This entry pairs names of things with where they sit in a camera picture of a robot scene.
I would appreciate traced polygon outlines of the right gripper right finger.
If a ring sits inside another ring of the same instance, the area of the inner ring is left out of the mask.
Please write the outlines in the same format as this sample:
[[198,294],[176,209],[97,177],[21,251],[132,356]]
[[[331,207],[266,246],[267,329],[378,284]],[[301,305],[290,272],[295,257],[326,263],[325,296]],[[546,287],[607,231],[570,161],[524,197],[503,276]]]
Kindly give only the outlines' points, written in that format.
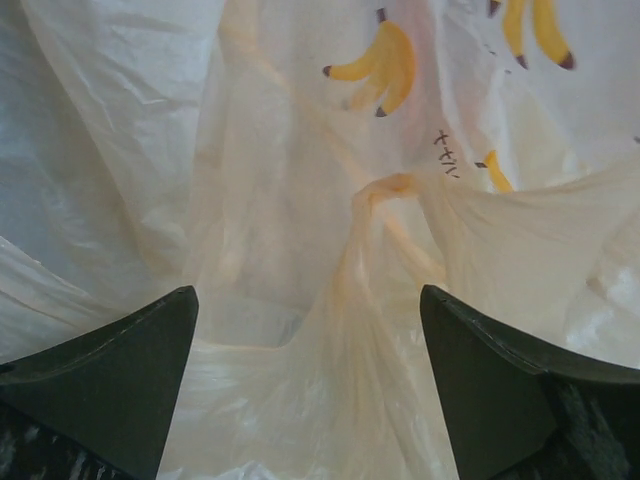
[[639,372],[426,285],[420,315],[462,479],[636,479]]

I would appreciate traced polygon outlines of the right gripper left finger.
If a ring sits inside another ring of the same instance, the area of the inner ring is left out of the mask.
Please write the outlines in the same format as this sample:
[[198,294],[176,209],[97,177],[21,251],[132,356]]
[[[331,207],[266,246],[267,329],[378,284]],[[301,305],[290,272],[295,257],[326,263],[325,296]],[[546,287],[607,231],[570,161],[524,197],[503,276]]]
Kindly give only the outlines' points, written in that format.
[[198,309],[185,286],[2,364],[2,478],[156,478]]

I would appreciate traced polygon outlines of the peach plastic grocery bag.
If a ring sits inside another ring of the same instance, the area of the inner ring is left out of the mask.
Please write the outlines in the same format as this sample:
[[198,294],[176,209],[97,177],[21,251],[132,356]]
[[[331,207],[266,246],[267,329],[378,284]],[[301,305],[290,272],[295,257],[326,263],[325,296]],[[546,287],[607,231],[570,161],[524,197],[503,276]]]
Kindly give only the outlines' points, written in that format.
[[638,3],[3,2],[2,362],[173,290],[162,479],[460,478],[424,320],[636,390]]

